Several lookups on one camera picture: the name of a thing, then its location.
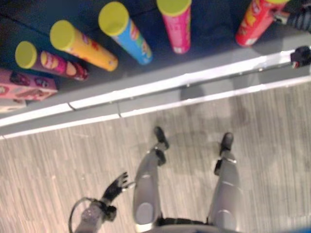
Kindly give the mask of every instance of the black cable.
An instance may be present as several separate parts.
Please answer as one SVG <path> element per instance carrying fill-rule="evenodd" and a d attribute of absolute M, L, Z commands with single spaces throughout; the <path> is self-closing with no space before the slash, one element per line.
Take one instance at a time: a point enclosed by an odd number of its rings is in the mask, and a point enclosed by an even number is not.
<path fill-rule="evenodd" d="M 72 210 L 71 210 L 71 213 L 70 213 L 70 216 L 69 216 L 69 220 L 68 220 L 68 229 L 69 229 L 69 233 L 73 233 L 72 231 L 72 216 L 73 216 L 73 212 L 74 210 L 78 207 L 78 205 L 80 205 L 82 202 L 84 201 L 90 201 L 90 202 L 93 202 L 93 201 L 96 201 L 96 199 L 94 198 L 87 198 L 87 197 L 83 197 L 81 198 L 80 200 L 78 200 L 72 207 Z"/>

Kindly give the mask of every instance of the snack box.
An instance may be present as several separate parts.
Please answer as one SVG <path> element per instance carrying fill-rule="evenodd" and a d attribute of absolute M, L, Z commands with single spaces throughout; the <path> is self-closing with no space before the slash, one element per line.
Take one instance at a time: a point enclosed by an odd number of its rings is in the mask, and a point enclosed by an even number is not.
<path fill-rule="evenodd" d="M 0 99 L 44 100 L 56 92 L 53 79 L 0 68 Z"/>

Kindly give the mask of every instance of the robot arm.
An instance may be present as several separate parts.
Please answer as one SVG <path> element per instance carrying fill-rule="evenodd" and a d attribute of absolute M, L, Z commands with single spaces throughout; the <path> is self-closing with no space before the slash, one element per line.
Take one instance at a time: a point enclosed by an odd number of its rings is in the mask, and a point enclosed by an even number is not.
<path fill-rule="evenodd" d="M 100 200 L 82 198 L 77 201 L 69 217 L 69 232 L 73 233 L 71 229 L 71 220 L 75 208 L 86 200 L 90 201 L 91 204 L 83 211 L 80 224 L 74 233 L 97 233 L 106 220 L 113 221 L 117 214 L 117 208 L 110 206 L 110 204 L 119 194 L 135 185 L 134 183 L 127 183 L 127 177 L 127 172 L 125 172 L 115 179 L 105 190 Z"/>

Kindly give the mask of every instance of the blue can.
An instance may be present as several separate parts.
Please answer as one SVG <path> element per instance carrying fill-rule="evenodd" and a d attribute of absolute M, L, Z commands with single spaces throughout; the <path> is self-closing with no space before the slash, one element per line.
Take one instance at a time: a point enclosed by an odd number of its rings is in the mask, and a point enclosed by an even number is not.
<path fill-rule="evenodd" d="M 98 22 L 101 30 L 113 38 L 138 63 L 145 65 L 152 61 L 153 55 L 149 45 L 122 3 L 113 1 L 104 6 Z"/>

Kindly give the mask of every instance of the wooden floor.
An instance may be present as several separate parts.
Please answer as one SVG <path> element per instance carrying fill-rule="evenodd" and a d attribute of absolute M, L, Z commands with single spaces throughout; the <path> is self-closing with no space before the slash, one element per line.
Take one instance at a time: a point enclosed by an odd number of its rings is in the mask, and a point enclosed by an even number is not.
<path fill-rule="evenodd" d="M 134 178 L 160 125 L 171 148 L 160 168 L 166 217 L 205 221 L 223 133 L 235 134 L 245 232 L 311 223 L 311 83 L 0 141 L 0 232 L 68 232 L 72 205 L 99 198 L 121 172 Z M 133 191 L 103 233 L 133 233 Z M 83 208 L 75 214 L 74 226 Z"/>

